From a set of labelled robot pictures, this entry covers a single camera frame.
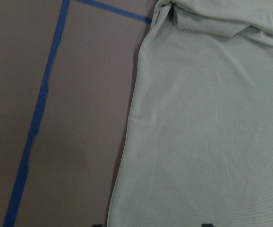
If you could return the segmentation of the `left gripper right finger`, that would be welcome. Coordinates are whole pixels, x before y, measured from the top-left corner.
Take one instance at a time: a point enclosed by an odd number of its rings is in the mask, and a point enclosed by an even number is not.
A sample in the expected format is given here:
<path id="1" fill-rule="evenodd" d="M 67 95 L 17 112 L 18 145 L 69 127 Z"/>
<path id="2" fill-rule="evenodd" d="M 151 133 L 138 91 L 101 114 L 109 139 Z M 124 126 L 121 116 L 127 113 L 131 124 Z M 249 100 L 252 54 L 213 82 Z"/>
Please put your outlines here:
<path id="1" fill-rule="evenodd" d="M 203 223 L 201 227 L 214 227 L 214 225 L 212 223 Z"/>

